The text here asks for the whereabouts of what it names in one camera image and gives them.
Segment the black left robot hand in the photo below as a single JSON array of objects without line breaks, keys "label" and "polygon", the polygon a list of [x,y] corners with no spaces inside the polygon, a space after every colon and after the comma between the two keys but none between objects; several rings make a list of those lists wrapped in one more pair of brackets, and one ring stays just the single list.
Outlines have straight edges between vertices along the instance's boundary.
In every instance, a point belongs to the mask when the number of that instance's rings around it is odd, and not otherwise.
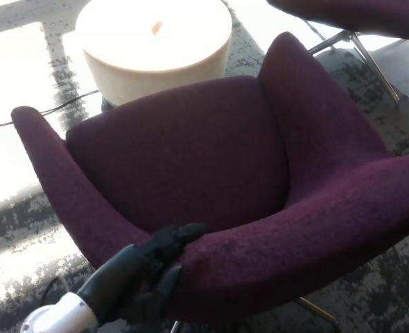
[{"label": "black left robot hand", "polygon": [[203,223],[169,226],[143,244],[126,246],[98,268],[77,295],[100,327],[118,319],[129,324],[161,319],[182,272],[174,261],[206,231]]}]

